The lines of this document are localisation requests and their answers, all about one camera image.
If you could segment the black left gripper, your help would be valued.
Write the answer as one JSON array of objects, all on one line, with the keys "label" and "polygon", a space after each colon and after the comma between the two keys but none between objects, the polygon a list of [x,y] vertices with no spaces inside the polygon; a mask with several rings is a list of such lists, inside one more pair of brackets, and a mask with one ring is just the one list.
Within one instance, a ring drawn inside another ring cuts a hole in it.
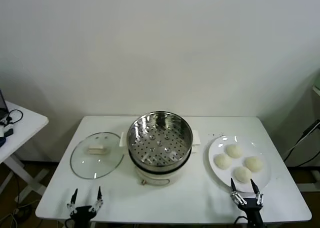
[{"label": "black left gripper", "polygon": [[97,200],[90,206],[75,207],[78,189],[76,188],[73,195],[71,196],[70,202],[66,205],[71,215],[71,219],[74,221],[74,228],[88,228],[90,226],[91,219],[93,219],[100,208],[103,205],[103,196],[101,187],[98,188]]}]

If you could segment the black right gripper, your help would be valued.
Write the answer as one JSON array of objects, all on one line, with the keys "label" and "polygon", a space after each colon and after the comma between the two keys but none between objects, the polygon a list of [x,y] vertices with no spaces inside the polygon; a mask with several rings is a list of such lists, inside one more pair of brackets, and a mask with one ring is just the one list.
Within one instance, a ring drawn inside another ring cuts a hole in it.
[{"label": "black right gripper", "polygon": [[250,180],[252,189],[255,193],[255,199],[244,199],[237,191],[234,180],[230,179],[231,199],[238,205],[238,208],[246,214],[247,227],[264,227],[264,222],[260,214],[263,207],[263,193],[260,192],[256,183]]}]

